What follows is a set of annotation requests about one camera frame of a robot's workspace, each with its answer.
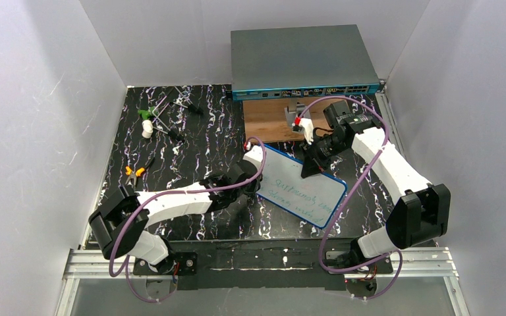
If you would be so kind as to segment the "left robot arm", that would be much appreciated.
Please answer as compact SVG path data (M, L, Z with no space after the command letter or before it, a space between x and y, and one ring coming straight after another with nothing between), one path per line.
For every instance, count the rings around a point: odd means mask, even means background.
M243 158L227 174L211 176L176 190L137 193L119 186L90 215L88 222L102 256L111 261L123 255L162 266L174 253L166 239L148 232L154 223L184 215L224 209L242 195L255 194L264 162Z

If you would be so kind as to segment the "orange handled pliers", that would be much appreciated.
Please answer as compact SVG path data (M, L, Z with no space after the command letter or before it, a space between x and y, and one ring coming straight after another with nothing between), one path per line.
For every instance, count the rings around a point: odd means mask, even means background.
M146 164L139 168L132 168L130 166L125 167L125 175L126 180L125 184L128 186L135 187L138 183L138 179L149 169L149 167L154 163L155 157L149 159Z

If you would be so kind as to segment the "grey metal bracket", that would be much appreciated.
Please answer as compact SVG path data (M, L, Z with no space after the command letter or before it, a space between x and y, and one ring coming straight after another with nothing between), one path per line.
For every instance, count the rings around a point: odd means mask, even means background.
M299 114L305 110L305 104L298 102L296 99L291 99L287 106L284 108L285 118L287 125L293 127L295 120Z

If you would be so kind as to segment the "aluminium frame rail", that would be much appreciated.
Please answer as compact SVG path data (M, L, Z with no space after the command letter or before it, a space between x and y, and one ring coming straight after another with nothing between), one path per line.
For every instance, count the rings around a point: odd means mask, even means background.
M468 315L447 248L393 254L364 280L331 275L308 249L208 244L194 275L145 275L132 263L133 286L112 278L96 250L74 250L57 315Z

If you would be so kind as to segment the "grey network switch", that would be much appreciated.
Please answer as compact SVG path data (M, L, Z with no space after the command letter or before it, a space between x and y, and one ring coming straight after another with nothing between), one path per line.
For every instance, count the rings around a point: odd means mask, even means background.
M376 93L381 82L355 24L231 32L235 101Z

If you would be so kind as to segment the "green plastic piece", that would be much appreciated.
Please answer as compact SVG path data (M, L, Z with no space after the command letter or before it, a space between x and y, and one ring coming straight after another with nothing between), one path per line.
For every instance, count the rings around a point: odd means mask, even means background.
M155 107L149 107L148 109L140 109L138 110L138 115L141 116L142 120L153 120L157 116L155 112Z

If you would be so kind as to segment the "white plastic pipe piece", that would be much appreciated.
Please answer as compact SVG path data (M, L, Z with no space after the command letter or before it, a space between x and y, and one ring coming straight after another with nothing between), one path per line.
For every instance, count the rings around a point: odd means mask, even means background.
M154 132L154 126L151 120L143 120L142 121L142 137L145 139L150 139Z

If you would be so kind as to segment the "wooden board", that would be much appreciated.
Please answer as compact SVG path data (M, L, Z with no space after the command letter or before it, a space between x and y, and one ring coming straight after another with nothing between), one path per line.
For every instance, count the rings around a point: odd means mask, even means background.
M323 110L333 102L342 100L342 98L332 97L319 101L317 97L300 98L299 103L305 106L315 102L308 110L308 115L312 120L312 125L317 128L316 134L323 136L331 132ZM244 132L245 139L255 136L264 143L302 141L303 132L295 132L291 124L293 120L288 120L286 110L293 102L292 99L266 99L243 101L242 109L244 114Z

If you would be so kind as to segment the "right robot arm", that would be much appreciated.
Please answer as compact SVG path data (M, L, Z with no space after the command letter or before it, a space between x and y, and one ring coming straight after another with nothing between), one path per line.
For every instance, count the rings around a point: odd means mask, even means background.
M347 97L336 97L323 113L329 129L316 134L311 119L297 115L293 126L302 129L303 178L328 168L332 157L351 149L366 162L387 189L395 206L385 225L355 238L346 255L326 259L336 269L353 267L393 250L403 250L447 232L451 192L419 174L389 140L385 123L373 110L356 114Z

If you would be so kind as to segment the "blue framed whiteboard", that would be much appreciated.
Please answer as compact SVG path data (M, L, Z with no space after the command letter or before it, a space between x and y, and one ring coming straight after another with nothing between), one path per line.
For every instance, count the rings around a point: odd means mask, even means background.
M318 227L327 226L347 184L328 174L301 177L303 164L289 155L266 146L263 179L257 194Z

